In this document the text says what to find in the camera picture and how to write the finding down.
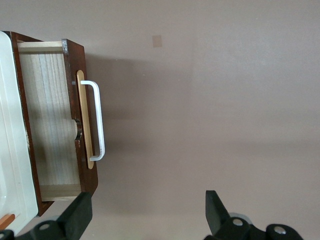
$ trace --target wall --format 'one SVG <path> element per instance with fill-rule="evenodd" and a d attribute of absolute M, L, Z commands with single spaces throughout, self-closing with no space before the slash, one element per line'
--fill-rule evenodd
<path fill-rule="evenodd" d="M 100 85 L 83 239 L 201 240 L 206 190 L 258 228 L 319 238 L 319 1 L 2 0 L 0 26 L 82 44 Z"/>

